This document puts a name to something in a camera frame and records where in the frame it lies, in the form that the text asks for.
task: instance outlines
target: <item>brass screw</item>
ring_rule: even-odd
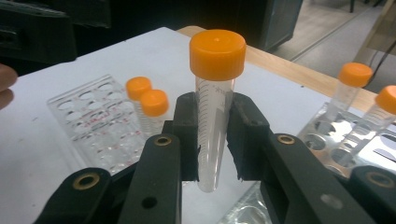
[[[293,145],[296,141],[294,140],[293,137],[281,134],[277,137],[277,141],[280,143],[283,143],[285,145]]]
[[[369,172],[366,174],[367,179],[375,185],[386,189],[393,189],[395,182],[388,176],[380,174],[378,172]]]
[[[97,173],[82,174],[73,182],[73,188],[78,190],[90,189],[95,186],[99,180],[100,176]]]
[[[159,136],[158,138],[155,139],[154,144],[159,147],[164,147],[171,144],[171,142],[172,142],[172,138],[167,136]]]

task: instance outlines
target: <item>clear plastic tube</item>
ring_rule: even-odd
[[[169,119],[167,114],[169,102],[166,93],[160,90],[146,91],[140,98],[140,103],[148,119],[150,136],[162,133],[163,125]]]
[[[134,112],[136,113],[142,134],[147,140],[150,136],[152,136],[149,118],[143,113],[140,101],[132,101],[132,103],[134,105]]]
[[[190,41],[198,103],[198,186],[204,192],[219,183],[234,79],[244,70],[245,54],[245,39],[231,31],[203,31]]]
[[[143,93],[151,90],[151,81],[147,77],[133,77],[128,80],[125,85],[125,89],[127,90],[128,97],[134,105],[134,112],[136,113],[142,134],[145,139],[148,139],[151,136],[150,123],[149,119],[142,111],[140,98]]]
[[[335,94],[327,106],[326,118],[331,122],[336,121],[339,113],[349,109],[360,89],[338,82]]]
[[[372,69],[362,63],[346,63],[338,74],[334,95],[328,104],[326,118],[337,120],[340,113],[347,111],[361,87],[365,86],[373,74]]]
[[[364,114],[362,120],[340,143],[338,148],[348,153],[338,163],[348,167],[353,158],[394,120],[396,120],[396,86],[388,86],[376,96],[375,105]]]
[[[199,188],[211,192],[218,186],[234,79],[208,81],[196,78],[198,103]]]

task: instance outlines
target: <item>finger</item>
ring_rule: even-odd
[[[4,91],[12,86],[18,78],[17,72],[14,69],[0,64],[0,91]]]
[[[13,99],[14,93],[12,90],[0,91],[0,109],[3,109],[6,107],[6,105],[9,105]]]

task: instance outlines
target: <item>orange cap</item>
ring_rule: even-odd
[[[244,71],[246,42],[241,35],[226,30],[208,30],[190,41],[190,70],[210,81],[226,81]]]
[[[362,63],[346,63],[338,74],[338,80],[351,87],[367,85],[373,70]]]
[[[145,91],[151,90],[151,82],[147,77],[133,77],[125,85],[128,97],[131,100],[139,100]]]
[[[396,86],[387,86],[375,97],[376,104],[390,114],[396,115]]]
[[[140,97],[140,104],[145,115],[158,117],[166,113],[169,107],[166,93],[160,90],[150,90],[143,93]]]

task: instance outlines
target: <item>white surface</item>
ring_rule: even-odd
[[[32,223],[49,196],[71,173],[82,168],[73,147],[46,103],[49,98],[110,74],[119,83],[147,76],[167,92],[173,113],[176,98],[194,91],[189,41],[166,28],[21,77],[15,100],[0,111],[0,223]],[[235,82],[250,96],[275,133],[297,134],[328,98],[251,64]],[[195,183],[183,188],[183,223],[215,223],[252,183],[236,180],[228,149],[214,193]]]

